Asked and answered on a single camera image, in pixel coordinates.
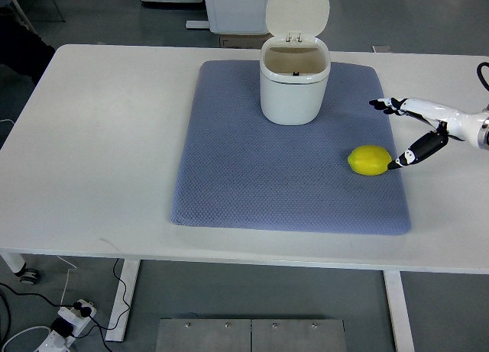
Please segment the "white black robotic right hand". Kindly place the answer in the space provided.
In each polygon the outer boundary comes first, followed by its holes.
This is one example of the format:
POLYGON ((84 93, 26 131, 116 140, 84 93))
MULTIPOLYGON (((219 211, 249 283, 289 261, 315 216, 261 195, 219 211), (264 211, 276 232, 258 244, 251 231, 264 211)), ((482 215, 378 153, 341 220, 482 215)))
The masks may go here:
POLYGON ((424 134, 398 158, 392 160, 387 165, 389 170, 424 161, 446 146, 450 137, 456 140, 464 140, 449 130, 449 119, 456 113, 454 108, 419 98, 379 98, 370 100, 369 104, 386 115, 411 117, 433 127, 433 130, 424 134))

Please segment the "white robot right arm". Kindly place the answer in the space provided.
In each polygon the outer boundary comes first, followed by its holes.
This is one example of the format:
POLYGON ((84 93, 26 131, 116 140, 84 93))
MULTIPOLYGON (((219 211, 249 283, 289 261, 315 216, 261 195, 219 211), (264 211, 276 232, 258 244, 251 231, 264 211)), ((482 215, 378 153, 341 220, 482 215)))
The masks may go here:
POLYGON ((478 113, 467 113, 464 131, 470 145, 488 150, 488 107, 478 113))

